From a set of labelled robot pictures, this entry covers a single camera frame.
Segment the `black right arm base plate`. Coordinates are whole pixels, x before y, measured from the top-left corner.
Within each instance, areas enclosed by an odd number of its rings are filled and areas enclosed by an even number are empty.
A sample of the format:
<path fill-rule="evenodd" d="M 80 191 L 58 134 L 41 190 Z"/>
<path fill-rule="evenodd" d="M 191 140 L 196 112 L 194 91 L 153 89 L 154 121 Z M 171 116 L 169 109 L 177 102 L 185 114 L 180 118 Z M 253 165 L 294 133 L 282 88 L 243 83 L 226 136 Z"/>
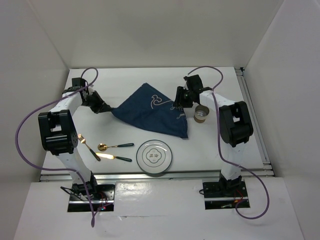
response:
<path fill-rule="evenodd" d="M 203 182 L 199 194 L 204 197 L 206 210 L 250 208 L 247 187 L 244 181 L 239 186 L 229 190 L 220 190 L 218 182 Z"/>

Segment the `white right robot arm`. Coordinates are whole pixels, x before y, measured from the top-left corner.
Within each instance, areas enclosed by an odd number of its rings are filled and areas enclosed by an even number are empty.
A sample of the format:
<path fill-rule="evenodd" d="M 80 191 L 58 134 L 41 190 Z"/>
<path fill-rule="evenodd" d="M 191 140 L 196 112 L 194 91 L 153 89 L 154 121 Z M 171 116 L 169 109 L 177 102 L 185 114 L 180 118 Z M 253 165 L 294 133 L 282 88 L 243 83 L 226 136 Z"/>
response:
<path fill-rule="evenodd" d="M 229 100 L 209 87 L 196 90 L 177 87 L 175 107 L 190 108 L 194 103 L 216 113 L 218 152 L 223 161 L 216 189 L 223 196 L 230 196 L 241 184 L 243 152 L 254 131 L 247 104 Z"/>

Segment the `dark blue embroidered cloth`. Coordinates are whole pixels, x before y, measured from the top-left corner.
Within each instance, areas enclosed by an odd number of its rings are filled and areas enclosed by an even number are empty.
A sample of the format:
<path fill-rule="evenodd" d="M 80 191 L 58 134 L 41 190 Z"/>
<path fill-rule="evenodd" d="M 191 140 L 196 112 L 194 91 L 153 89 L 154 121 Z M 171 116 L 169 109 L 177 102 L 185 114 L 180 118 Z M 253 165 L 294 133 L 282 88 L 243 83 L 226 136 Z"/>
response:
<path fill-rule="evenodd" d="M 112 110 L 119 120 L 136 128 L 188 138 L 188 121 L 182 107 L 148 83 L 142 84 L 120 106 Z"/>

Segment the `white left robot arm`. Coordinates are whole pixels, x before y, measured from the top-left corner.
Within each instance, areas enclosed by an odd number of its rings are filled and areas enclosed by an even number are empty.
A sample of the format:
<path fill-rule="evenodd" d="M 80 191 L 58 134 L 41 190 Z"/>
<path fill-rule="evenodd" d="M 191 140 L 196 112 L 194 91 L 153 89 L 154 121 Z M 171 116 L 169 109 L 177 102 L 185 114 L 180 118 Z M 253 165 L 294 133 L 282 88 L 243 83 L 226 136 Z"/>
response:
<path fill-rule="evenodd" d="M 92 200 L 97 197 L 99 187 L 77 149 L 79 138 L 73 114 L 80 106 L 89 107 L 95 114 L 111 112 L 113 108 L 91 87 L 77 92 L 80 89 L 80 86 L 72 86 L 64 90 L 63 99 L 55 107 L 38 115 L 38 124 L 43 148 L 56 156 L 67 169 L 73 191 Z"/>

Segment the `white round dinner plate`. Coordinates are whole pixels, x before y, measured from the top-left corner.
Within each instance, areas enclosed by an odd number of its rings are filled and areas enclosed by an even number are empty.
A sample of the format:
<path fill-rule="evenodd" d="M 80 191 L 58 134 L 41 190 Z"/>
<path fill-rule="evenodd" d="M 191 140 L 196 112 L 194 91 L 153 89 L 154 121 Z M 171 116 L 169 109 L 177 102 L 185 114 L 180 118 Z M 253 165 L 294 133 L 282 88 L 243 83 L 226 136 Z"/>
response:
<path fill-rule="evenodd" d="M 171 167 L 173 152 L 164 141 L 152 139 L 139 146 L 135 158 L 144 173 L 163 175 Z"/>

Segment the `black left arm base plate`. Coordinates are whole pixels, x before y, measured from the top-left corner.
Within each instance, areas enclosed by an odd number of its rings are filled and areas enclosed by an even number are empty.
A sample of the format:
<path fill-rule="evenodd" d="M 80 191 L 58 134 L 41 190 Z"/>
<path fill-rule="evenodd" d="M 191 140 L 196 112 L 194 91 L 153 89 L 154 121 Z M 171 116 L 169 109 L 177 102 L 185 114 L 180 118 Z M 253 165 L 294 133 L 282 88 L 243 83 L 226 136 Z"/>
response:
<path fill-rule="evenodd" d="M 93 210 L 96 212 L 99 208 L 101 212 L 114 211 L 114 199 L 116 185 L 114 183 L 99 184 L 97 192 L 90 195 Z M 90 212 L 88 197 L 81 193 L 76 194 L 74 190 L 64 187 L 63 190 L 69 194 L 68 213 Z"/>

